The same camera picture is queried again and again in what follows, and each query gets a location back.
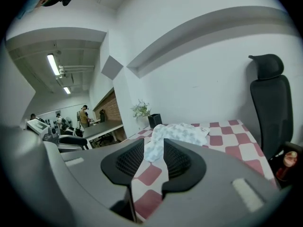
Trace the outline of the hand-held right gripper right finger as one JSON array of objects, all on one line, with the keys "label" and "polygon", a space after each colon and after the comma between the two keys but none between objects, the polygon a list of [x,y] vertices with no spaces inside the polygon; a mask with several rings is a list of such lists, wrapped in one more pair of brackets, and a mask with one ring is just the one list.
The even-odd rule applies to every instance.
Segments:
[{"label": "hand-held right gripper right finger", "polygon": [[196,186],[206,174],[206,162],[181,142],[164,139],[163,159],[169,180],[162,184],[162,197],[168,193],[186,192]]}]

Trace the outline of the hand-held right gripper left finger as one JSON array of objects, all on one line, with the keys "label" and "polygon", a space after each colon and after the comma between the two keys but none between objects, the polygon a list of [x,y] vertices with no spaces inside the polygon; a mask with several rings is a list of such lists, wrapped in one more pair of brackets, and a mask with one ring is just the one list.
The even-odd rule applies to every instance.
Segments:
[{"label": "hand-held right gripper left finger", "polygon": [[144,139],[139,139],[107,155],[100,167],[113,184],[130,186],[143,159]]}]

